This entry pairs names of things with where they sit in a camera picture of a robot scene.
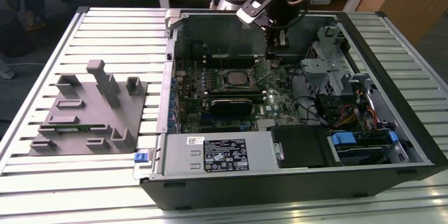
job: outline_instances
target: blue latch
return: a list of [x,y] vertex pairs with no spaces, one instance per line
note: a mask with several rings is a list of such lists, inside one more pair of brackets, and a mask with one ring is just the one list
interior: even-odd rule
[[394,133],[394,131],[389,131],[387,135],[389,135],[389,137],[391,139],[391,142],[395,143],[398,141],[398,136]]
[[330,140],[333,141],[333,145],[355,144],[351,132],[335,132],[333,136],[330,136]]
[[135,153],[133,157],[133,162],[135,163],[147,163],[149,162],[149,153]]

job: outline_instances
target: table surface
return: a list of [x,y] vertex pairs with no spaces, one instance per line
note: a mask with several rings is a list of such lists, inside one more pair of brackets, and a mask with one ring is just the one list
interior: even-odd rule
[[[58,94],[53,84],[59,74],[75,74],[79,81],[91,81],[85,72],[90,59],[103,60],[105,71],[117,81],[134,76],[150,83],[137,149],[154,147],[154,119],[161,100],[159,65],[165,61],[167,43],[163,16],[165,10],[147,8],[91,8],[83,18],[75,14],[0,142],[1,224],[119,221],[147,224],[151,220],[163,224],[223,221],[245,224],[407,224],[419,223],[418,219],[430,224],[446,224],[448,170],[421,181],[405,182],[373,197],[161,211],[138,187],[138,180],[133,179],[133,154],[29,156],[30,139],[37,136],[38,125]],[[448,86],[431,74],[414,49],[403,45],[402,37],[383,19],[373,13],[347,16],[448,155]],[[359,72],[366,72],[354,49],[347,53]]]

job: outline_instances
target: warning label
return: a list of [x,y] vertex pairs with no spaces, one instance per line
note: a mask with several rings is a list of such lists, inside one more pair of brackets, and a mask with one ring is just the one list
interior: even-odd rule
[[245,139],[203,140],[202,144],[207,173],[249,170]]

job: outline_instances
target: motherboard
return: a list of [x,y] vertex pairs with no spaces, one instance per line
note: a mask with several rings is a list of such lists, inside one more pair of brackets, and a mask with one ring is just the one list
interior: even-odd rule
[[297,66],[253,55],[207,55],[177,65],[181,133],[265,131],[299,124],[289,89]]

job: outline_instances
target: green circuit board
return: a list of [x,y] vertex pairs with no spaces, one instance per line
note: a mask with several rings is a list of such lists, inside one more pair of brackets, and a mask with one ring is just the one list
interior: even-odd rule
[[[250,84],[247,89],[262,92],[262,102],[253,104],[247,116],[222,118],[210,115],[206,106],[209,99],[203,93],[209,90],[239,90],[245,88],[225,87],[226,71],[247,73]],[[271,61],[259,60],[249,69],[206,69],[198,62],[190,62],[185,67],[185,75],[179,86],[181,132],[199,133],[233,131],[258,131],[257,121],[271,119],[275,125],[299,124],[299,113],[287,88],[290,65],[271,68]]]

